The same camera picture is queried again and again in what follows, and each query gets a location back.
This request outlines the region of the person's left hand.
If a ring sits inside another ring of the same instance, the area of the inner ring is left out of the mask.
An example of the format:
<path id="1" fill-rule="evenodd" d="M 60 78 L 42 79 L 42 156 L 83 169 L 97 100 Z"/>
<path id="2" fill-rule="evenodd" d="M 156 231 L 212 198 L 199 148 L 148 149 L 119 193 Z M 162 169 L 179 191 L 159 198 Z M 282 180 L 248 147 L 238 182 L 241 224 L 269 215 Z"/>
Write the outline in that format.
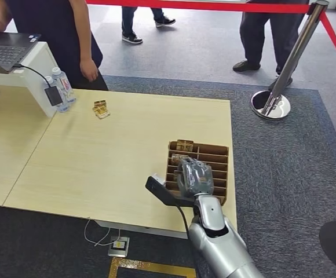
<path id="1" fill-rule="evenodd" d="M 98 77 L 98 69 L 91 58 L 81 58 L 79 64 L 82 74 L 89 82 Z"/>

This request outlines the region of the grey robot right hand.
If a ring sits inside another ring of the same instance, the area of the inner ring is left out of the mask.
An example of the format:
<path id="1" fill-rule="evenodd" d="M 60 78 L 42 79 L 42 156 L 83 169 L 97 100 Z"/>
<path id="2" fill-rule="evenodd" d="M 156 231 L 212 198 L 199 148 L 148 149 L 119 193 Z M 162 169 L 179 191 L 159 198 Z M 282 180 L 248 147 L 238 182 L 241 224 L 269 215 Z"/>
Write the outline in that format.
<path id="1" fill-rule="evenodd" d="M 191 157 L 181 159 L 174 173 L 183 196 L 193 197 L 201 193 L 212 195 L 214 192 L 212 169 L 205 162 Z"/>

